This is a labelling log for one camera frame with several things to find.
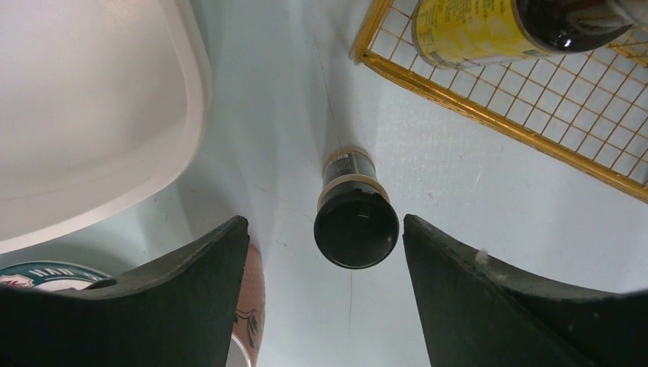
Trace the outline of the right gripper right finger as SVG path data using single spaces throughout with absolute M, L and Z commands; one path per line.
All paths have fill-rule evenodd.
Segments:
M 404 250 L 433 366 L 645 366 L 647 292 L 554 281 L 404 219 Z

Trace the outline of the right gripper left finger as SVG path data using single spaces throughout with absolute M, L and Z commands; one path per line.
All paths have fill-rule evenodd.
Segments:
M 82 290 L 1 288 L 3 366 L 223 366 L 249 246 L 234 216 Z

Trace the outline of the small bottle tan cap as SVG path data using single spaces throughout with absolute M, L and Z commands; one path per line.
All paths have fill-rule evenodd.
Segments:
M 421 1 L 411 37 L 430 65 L 464 70 L 583 53 L 646 25 L 645 1 Z

